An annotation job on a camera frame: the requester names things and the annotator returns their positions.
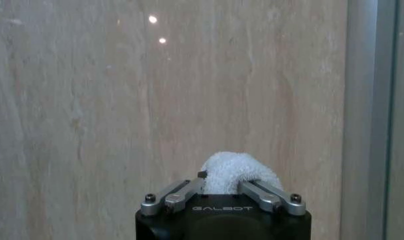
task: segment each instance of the wall surface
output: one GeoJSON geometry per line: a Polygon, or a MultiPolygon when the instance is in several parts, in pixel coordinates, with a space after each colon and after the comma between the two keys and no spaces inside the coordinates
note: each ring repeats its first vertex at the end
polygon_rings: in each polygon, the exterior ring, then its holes
{"type": "Polygon", "coordinates": [[[0,0],[0,239],[133,239],[221,150],[338,239],[346,25],[343,0],[0,0]]]}
{"type": "Polygon", "coordinates": [[[398,11],[387,240],[404,240],[404,0],[399,1],[398,11]]]}

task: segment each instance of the metal frame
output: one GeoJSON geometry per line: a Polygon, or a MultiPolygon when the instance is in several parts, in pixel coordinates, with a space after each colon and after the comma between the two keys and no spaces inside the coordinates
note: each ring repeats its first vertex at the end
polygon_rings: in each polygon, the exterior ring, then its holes
{"type": "Polygon", "coordinates": [[[398,0],[348,0],[342,240],[386,239],[398,0]]]}

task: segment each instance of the screw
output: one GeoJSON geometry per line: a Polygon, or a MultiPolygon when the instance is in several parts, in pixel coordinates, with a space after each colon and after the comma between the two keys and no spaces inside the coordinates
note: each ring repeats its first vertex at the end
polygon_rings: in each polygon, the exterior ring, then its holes
{"type": "Polygon", "coordinates": [[[145,202],[147,203],[153,203],[156,201],[156,195],[149,193],[145,195],[145,202]]]}
{"type": "Polygon", "coordinates": [[[291,202],[300,204],[301,203],[301,196],[296,193],[291,194],[291,202]]]}
{"type": "Polygon", "coordinates": [[[199,172],[197,172],[197,177],[199,177],[199,178],[205,179],[207,176],[208,176],[207,171],[199,171],[199,172]]]}

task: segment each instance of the white cloth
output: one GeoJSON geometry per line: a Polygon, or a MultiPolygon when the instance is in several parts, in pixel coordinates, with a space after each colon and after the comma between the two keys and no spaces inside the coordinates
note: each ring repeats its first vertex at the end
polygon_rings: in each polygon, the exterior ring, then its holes
{"type": "Polygon", "coordinates": [[[248,153],[217,152],[201,170],[207,171],[204,194],[236,194],[240,181],[261,180],[283,189],[275,172],[264,166],[248,153]]]}

